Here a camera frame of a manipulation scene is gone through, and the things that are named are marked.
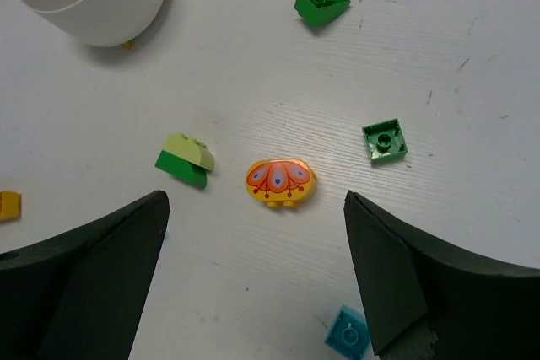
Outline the light green curved lego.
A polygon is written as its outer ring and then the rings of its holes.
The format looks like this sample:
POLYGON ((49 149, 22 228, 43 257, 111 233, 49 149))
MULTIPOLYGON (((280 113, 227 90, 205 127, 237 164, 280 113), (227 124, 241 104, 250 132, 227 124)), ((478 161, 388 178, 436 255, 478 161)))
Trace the light green curved lego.
POLYGON ((213 155, 204 143, 194 137, 187 137, 181 132, 173 133, 167 137, 163 150, 208 172, 214 170, 213 155))

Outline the dark green curved lego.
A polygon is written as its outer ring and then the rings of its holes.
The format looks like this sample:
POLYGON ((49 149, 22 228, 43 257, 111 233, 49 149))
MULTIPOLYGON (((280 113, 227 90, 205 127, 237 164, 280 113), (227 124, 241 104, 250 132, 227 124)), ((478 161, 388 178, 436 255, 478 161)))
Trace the dark green curved lego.
POLYGON ((206 188, 207 175, 203 168, 165 150, 160 152, 154 167, 190 186, 201 190, 206 188))

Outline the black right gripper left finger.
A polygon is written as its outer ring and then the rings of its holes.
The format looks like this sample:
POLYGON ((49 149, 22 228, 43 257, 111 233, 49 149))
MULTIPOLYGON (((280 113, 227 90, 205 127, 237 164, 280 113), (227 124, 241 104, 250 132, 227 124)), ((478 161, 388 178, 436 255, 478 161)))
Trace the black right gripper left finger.
POLYGON ((127 359, 165 239, 154 191, 100 219, 1 255, 3 359, 127 359))

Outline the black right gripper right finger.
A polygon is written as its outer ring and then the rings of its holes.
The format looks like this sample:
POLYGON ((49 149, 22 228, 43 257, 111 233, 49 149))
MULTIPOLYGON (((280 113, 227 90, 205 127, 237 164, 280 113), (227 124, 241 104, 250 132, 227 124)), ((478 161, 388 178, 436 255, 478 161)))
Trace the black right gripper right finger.
POLYGON ((538 269, 453 245, 353 191, 344 217, 377 357, 538 358, 538 269))

